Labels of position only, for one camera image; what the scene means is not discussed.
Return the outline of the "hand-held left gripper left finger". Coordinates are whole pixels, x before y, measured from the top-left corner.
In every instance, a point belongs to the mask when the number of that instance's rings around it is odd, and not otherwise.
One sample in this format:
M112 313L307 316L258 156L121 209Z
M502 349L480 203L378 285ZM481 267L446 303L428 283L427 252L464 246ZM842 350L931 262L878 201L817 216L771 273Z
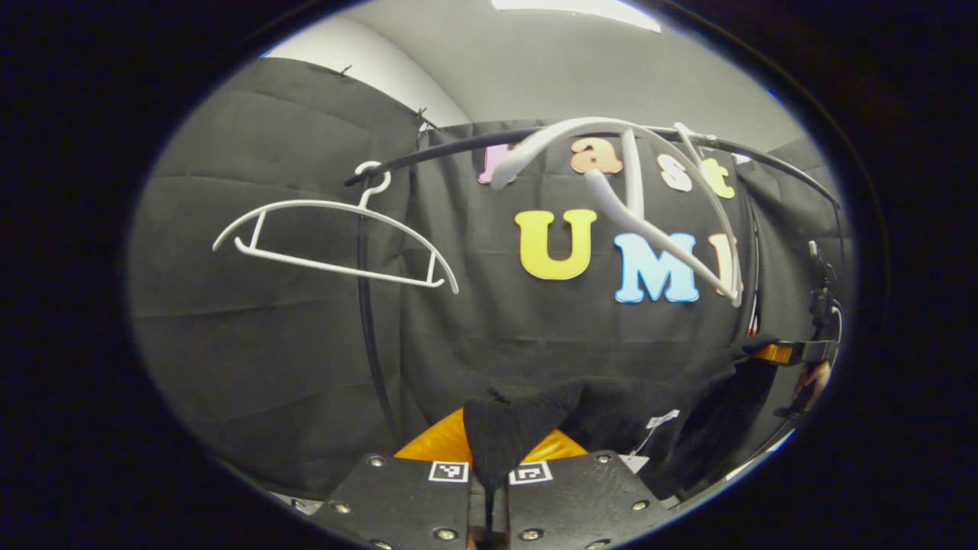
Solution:
M476 549L488 532L471 466L458 409L398 452L362 457L311 521L368 549Z

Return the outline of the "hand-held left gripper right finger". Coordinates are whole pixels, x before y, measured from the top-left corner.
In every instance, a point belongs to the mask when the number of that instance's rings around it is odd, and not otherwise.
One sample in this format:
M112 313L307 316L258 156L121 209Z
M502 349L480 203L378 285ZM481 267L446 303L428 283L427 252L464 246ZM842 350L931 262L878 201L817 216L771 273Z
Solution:
M507 477L504 548L622 548L674 515L621 456L553 429Z

